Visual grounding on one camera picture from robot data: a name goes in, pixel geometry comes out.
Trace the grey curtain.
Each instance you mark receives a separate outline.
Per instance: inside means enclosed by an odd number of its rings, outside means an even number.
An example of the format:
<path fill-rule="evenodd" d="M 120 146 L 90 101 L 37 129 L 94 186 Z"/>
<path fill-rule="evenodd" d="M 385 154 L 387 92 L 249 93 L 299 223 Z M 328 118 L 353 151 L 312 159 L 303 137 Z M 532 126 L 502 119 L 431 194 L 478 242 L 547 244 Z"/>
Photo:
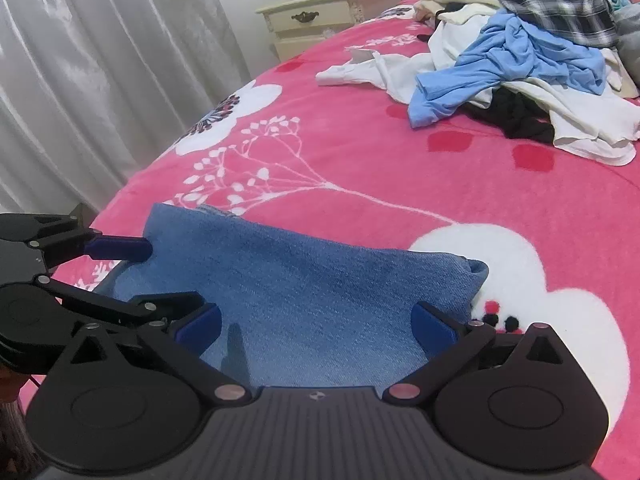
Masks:
<path fill-rule="evenodd" d="M 248 81 L 219 0 L 1 0 L 1 208 L 103 208 Z"/>

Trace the light blue shirt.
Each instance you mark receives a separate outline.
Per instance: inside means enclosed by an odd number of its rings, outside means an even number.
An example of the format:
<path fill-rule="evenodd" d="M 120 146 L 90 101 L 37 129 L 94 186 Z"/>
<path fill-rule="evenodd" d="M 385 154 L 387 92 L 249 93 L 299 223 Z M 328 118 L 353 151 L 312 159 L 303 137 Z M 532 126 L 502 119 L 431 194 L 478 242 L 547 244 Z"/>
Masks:
<path fill-rule="evenodd" d="M 454 66 L 416 76 L 408 105 L 410 126 L 427 127 L 454 114 L 477 93 L 527 78 L 600 96 L 606 86 L 605 60 L 596 48 L 574 44 L 499 11 Z"/>

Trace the pink grey floral duvet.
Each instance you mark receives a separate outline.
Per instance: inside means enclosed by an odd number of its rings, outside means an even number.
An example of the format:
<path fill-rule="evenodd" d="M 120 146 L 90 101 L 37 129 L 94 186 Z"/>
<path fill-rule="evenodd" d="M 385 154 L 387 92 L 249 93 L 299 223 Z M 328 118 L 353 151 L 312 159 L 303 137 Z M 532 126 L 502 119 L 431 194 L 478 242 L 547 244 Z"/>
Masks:
<path fill-rule="evenodd" d="M 636 86 L 640 82 L 640 4 L 633 3 L 614 12 L 617 52 Z"/>

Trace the pink floral bed blanket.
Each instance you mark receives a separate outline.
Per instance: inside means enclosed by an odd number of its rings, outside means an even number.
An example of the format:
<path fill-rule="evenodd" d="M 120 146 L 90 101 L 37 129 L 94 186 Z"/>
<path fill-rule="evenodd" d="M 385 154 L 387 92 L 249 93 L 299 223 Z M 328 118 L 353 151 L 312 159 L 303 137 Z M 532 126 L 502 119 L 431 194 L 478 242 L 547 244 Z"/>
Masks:
<path fill-rule="evenodd" d="M 138 236 L 156 205 L 209 206 L 349 246 L 483 261 L 472 318 L 510 333 L 550 324 L 608 408 L 597 470 L 637 478 L 639 141 L 630 164 L 608 166 L 463 113 L 413 129 L 383 90 L 317 84 L 355 49 L 425 52 L 420 32 L 390 12 L 268 70 L 132 177 L 94 225 Z M 56 277 L 99 289 L 116 266 L 80 258 Z"/>

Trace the cream bedside nightstand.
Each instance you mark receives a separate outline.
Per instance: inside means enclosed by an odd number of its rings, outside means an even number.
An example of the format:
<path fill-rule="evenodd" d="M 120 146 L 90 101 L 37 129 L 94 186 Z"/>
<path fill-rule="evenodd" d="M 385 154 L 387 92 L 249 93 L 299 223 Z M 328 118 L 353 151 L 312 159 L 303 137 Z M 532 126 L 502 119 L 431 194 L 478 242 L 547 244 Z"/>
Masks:
<path fill-rule="evenodd" d="M 401 0 L 288 0 L 256 11 L 281 62 L 338 32 L 376 18 Z"/>

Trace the black garment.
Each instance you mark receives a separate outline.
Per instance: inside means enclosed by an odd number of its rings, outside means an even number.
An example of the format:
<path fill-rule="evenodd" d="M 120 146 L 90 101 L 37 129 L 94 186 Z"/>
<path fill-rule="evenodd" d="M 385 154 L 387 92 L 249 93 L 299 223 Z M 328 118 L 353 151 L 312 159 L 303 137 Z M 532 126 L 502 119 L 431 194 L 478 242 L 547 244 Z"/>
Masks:
<path fill-rule="evenodd" d="M 549 113 L 521 93 L 499 87 L 491 93 L 487 108 L 465 103 L 459 110 L 478 122 L 497 127 L 507 139 L 553 145 L 554 128 Z"/>

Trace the blue denim jeans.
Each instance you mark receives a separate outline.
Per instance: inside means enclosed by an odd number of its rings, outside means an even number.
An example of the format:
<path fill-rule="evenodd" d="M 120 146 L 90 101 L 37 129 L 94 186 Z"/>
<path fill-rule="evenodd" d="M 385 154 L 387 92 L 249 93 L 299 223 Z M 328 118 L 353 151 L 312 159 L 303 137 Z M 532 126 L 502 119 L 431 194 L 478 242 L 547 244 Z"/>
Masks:
<path fill-rule="evenodd" d="M 349 246 L 209 206 L 156 205 L 144 235 L 152 257 L 116 266 L 99 292 L 197 292 L 216 304 L 221 333 L 203 359 L 250 388 L 384 390 L 427 360 L 414 305 L 469 321 L 489 273 L 461 256 Z"/>

